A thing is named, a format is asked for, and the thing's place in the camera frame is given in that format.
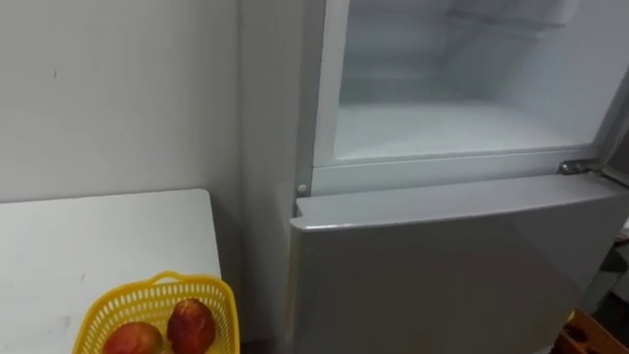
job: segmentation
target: yellow basket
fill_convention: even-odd
[[[87,311],[72,352],[101,354],[107,337],[128,322],[144,321],[164,335],[175,304],[189,298],[206,304],[216,321],[216,339],[206,354],[240,354],[236,301],[229,285],[212,276],[174,271],[120,286],[101,296]]]

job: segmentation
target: plastic basket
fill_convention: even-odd
[[[577,327],[588,336],[588,341],[585,343],[585,346],[587,346],[591,352],[600,354],[629,354],[627,348],[620,344],[620,342],[609,334],[595,319],[579,309],[575,310],[575,316],[568,324]],[[555,347],[559,349],[562,354],[589,353],[587,349],[581,348],[576,341],[570,338],[565,331],[559,334]]]
[[[145,281],[126,284],[91,305],[81,325],[73,354],[101,354],[107,337],[120,325],[144,321],[164,335],[165,353],[172,353],[166,324],[175,305],[196,298],[207,305],[216,321],[216,339],[206,354],[240,354],[240,333],[234,293],[219,278],[164,271]]]

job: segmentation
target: white table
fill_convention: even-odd
[[[166,269],[220,276],[206,191],[0,205],[0,353],[71,353],[94,300]]]

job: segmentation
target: floor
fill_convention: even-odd
[[[624,346],[629,347],[629,305],[611,294],[603,300],[594,318]]]

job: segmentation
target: door hinge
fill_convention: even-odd
[[[571,176],[582,173],[600,173],[602,170],[602,163],[600,160],[595,158],[589,159],[578,159],[578,160],[568,160],[563,161],[559,164],[559,168],[557,169],[558,174],[562,174],[564,176]]]

